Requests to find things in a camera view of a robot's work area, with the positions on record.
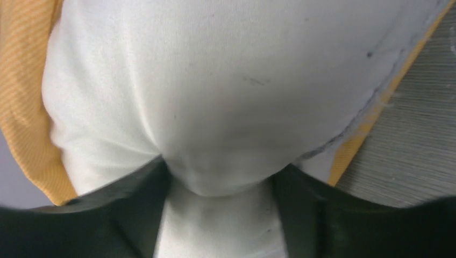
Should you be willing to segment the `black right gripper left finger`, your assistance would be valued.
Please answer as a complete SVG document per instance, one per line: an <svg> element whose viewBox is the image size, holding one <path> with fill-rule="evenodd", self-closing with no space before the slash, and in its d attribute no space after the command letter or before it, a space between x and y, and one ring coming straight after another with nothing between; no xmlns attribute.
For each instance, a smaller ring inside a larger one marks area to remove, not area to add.
<svg viewBox="0 0 456 258"><path fill-rule="evenodd" d="M62 206L1 208L1 257L153 257L172 177L158 157Z"/></svg>

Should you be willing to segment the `white pillow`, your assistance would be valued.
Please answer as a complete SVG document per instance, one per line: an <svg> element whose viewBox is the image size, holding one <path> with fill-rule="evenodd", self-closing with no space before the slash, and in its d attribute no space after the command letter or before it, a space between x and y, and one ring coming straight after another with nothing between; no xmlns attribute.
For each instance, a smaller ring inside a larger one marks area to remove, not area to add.
<svg viewBox="0 0 456 258"><path fill-rule="evenodd" d="M42 97L77 195L158 155L157 257L285 257L266 179L337 148L444 1L64 1Z"/></svg>

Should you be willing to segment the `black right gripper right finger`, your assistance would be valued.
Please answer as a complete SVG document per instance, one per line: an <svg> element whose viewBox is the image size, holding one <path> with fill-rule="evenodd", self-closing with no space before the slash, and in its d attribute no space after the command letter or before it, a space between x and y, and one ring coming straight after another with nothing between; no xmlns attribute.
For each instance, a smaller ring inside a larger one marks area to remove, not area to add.
<svg viewBox="0 0 456 258"><path fill-rule="evenodd" d="M455 198L397 208L354 197L288 165L272 185L289 257L455 257Z"/></svg>

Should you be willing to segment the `blue cartoon pillowcase orange lining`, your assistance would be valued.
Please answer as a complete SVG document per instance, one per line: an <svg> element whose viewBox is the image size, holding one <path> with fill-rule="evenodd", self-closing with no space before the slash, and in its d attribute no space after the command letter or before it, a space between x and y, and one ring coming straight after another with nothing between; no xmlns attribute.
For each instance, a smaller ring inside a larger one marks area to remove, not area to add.
<svg viewBox="0 0 456 258"><path fill-rule="evenodd" d="M47 42L60 18L63 1L1 1L1 130L12 156L54 204L63 204L75 192L49 137L50 118L41 100L41 80ZM397 71L380 84L377 96L387 102L401 79L455 1L437 1L439 13L424 25ZM365 120L336 152L328 184L335 186L378 119L382 107L368 108Z"/></svg>

